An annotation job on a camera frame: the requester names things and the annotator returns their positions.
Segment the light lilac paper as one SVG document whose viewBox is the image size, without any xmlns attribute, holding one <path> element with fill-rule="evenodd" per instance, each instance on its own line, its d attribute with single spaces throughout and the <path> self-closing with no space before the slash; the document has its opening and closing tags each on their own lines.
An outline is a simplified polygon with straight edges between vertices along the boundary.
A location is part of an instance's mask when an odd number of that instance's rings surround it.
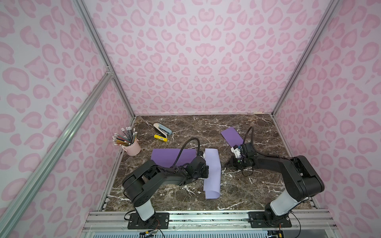
<svg viewBox="0 0 381 238">
<path fill-rule="evenodd" d="M 221 161 L 217 149 L 205 150 L 206 164 L 209 166 L 208 178 L 204 180 L 203 190 L 206 199 L 218 199 L 221 186 Z"/>
</svg>

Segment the dark purple paper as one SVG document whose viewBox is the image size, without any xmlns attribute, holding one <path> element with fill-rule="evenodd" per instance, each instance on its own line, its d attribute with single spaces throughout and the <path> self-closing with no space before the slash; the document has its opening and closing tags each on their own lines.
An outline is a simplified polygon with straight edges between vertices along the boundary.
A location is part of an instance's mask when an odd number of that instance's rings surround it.
<svg viewBox="0 0 381 238">
<path fill-rule="evenodd" d="M 180 149 L 153 149 L 151 160 L 153 160 L 159 166 L 169 168 L 173 165 L 179 152 Z M 190 163 L 195 157 L 195 149 L 184 149 L 176 165 L 181 166 L 186 163 Z"/>
<path fill-rule="evenodd" d="M 240 146 L 243 144 L 243 139 L 233 127 L 222 131 L 221 135 L 224 137 L 230 147 L 234 147 L 236 145 Z"/>
</svg>

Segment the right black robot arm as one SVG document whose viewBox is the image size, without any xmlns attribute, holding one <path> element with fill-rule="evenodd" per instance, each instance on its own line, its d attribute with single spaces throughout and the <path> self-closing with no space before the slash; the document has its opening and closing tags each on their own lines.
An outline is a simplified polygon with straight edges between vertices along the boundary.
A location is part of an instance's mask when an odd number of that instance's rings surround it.
<svg viewBox="0 0 381 238">
<path fill-rule="evenodd" d="M 252 143 L 231 148 L 233 155 L 227 168 L 270 170 L 282 175 L 285 190 L 265 207 L 264 220 L 278 221 L 310 197 L 324 191 L 324 183 L 305 156 L 282 157 L 258 152 Z"/>
</svg>

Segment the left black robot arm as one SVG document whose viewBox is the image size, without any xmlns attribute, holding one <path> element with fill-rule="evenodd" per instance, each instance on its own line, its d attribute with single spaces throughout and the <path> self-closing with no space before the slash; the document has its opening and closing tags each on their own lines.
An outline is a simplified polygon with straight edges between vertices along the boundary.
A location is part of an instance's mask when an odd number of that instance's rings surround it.
<svg viewBox="0 0 381 238">
<path fill-rule="evenodd" d="M 190 163 L 170 168 L 149 160 L 126 176 L 122 186 L 124 195 L 132 202 L 140 219 L 147 221 L 155 215 L 150 199 L 162 185 L 184 186 L 199 179 L 206 179 L 208 175 L 209 166 L 199 155 Z"/>
</svg>

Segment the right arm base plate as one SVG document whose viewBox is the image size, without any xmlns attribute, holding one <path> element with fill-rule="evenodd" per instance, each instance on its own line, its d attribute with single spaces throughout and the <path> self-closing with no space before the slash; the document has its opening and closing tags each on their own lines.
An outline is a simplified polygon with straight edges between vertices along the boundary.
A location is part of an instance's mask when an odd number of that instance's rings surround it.
<svg viewBox="0 0 381 238">
<path fill-rule="evenodd" d="M 292 224 L 288 214 L 276 216 L 269 210 L 249 212 L 249 223 L 252 228 L 291 228 Z"/>
</svg>

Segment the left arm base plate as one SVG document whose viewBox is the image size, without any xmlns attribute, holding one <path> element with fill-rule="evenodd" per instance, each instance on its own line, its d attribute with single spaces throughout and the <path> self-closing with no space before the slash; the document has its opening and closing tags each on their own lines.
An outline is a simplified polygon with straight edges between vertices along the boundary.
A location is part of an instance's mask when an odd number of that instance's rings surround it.
<svg viewBox="0 0 381 238">
<path fill-rule="evenodd" d="M 154 228 L 168 229 L 170 214 L 157 212 L 151 218 L 143 221 L 137 213 L 131 213 L 128 218 L 129 230 L 150 230 Z"/>
</svg>

